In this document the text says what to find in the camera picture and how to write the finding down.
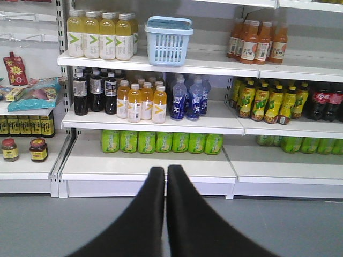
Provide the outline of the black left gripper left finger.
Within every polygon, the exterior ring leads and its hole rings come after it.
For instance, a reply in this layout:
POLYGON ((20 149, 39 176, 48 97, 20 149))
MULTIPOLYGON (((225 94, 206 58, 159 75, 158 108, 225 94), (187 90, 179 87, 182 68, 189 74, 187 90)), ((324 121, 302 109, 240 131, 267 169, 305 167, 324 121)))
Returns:
POLYGON ((152 167, 125 211, 69 256, 162 256, 165 172, 152 167))

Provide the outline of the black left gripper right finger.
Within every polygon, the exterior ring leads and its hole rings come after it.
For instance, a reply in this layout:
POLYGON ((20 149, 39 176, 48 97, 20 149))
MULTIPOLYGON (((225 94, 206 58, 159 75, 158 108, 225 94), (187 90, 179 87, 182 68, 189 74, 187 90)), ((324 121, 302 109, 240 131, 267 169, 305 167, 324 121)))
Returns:
POLYGON ((172 256, 274 256, 217 214, 180 165, 167 175, 167 228, 172 256))

